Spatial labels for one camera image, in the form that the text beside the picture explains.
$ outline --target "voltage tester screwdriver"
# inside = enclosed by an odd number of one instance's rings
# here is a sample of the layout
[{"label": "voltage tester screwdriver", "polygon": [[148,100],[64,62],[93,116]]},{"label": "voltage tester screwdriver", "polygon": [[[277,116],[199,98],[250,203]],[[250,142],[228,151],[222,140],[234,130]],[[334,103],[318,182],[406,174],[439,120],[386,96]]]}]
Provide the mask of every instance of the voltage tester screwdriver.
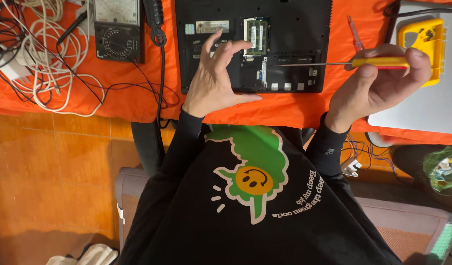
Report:
[{"label": "voltage tester screwdriver", "polygon": [[373,57],[363,59],[353,59],[348,63],[316,63],[316,64],[294,64],[294,65],[274,65],[274,66],[327,66],[327,65],[352,65],[353,68],[363,64],[371,64],[380,70],[398,70],[409,68],[409,63],[404,56],[401,57]]}]

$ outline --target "yellow smiley face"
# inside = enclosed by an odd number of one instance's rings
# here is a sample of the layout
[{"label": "yellow smiley face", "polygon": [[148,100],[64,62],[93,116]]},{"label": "yellow smiley face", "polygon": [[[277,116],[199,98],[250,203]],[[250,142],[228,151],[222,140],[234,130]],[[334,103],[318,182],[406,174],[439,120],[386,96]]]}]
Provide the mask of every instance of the yellow smiley face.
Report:
[{"label": "yellow smiley face", "polygon": [[244,192],[262,195],[273,188],[273,179],[258,167],[244,166],[236,173],[236,184]]}]

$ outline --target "plastic bag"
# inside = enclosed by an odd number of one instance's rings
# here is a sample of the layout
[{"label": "plastic bag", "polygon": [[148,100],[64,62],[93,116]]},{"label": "plastic bag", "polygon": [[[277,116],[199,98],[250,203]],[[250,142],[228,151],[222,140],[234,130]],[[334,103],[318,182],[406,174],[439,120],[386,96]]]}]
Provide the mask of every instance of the plastic bag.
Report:
[{"label": "plastic bag", "polygon": [[425,155],[423,170],[432,189],[438,192],[452,189],[452,147]]}]

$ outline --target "green graphic print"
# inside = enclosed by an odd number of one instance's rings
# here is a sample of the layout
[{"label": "green graphic print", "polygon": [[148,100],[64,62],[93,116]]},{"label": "green graphic print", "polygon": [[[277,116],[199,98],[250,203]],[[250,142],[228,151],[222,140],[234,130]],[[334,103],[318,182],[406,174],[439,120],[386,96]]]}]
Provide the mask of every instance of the green graphic print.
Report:
[{"label": "green graphic print", "polygon": [[250,207],[250,222],[265,218],[266,202],[288,183],[288,158],[282,137],[268,126],[211,125],[206,141],[231,143],[231,152],[242,161],[234,170],[218,167],[214,172],[227,181],[229,199]]}]

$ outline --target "orange cloth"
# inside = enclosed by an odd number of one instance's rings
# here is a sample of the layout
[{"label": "orange cloth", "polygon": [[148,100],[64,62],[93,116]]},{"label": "orange cloth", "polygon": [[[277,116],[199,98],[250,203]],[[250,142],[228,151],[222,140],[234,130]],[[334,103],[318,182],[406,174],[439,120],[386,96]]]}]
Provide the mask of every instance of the orange cloth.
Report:
[{"label": "orange cloth", "polygon": [[[383,10],[393,0],[334,0],[329,40],[328,62],[348,61],[355,50],[353,38],[347,22],[347,15],[351,15],[359,32],[360,38],[366,48],[375,47],[383,42],[389,19],[383,16]],[[450,3],[449,0],[436,0],[434,2]],[[174,27],[175,0],[164,0],[166,36],[166,74],[165,85],[175,89],[180,96],[177,106],[162,111],[163,118],[178,118],[180,105],[185,96],[180,92],[180,70],[177,51],[177,29]],[[78,6],[64,3],[62,27],[68,27],[75,19],[74,10]],[[28,22],[36,17],[27,9],[24,12]],[[141,65],[142,70],[152,83],[160,82],[160,50],[150,40],[150,29],[145,26],[145,56],[146,63]],[[89,45],[88,56],[77,69],[77,73],[91,74],[99,79],[105,87],[114,83],[145,82],[143,75],[130,63],[118,63],[99,60],[95,56],[93,37]],[[263,100],[233,106],[214,112],[205,118],[206,123],[226,123],[244,125],[276,125],[296,128],[314,127],[319,125],[319,117],[329,106],[329,99],[335,90],[351,75],[344,71],[342,66],[327,66],[324,90],[319,94],[263,94]],[[88,114],[97,106],[97,99],[79,80],[74,78],[74,86],[70,101],[64,111]],[[101,97],[100,89],[93,90]],[[53,95],[49,107],[62,106],[66,90],[62,96]],[[175,103],[175,95],[164,89],[164,98],[169,103]],[[111,90],[103,106],[96,112],[105,117],[122,117],[129,121],[152,122],[155,119],[157,104],[153,94],[143,88],[131,87],[124,90]],[[16,98],[14,92],[0,80],[0,113],[15,115],[18,112],[42,112],[43,110],[29,102],[22,103]],[[356,132],[379,132],[389,138],[397,139],[399,143],[441,143],[452,144],[452,134],[420,132],[394,128],[383,128],[368,125],[363,119],[356,121],[352,127]]]}]

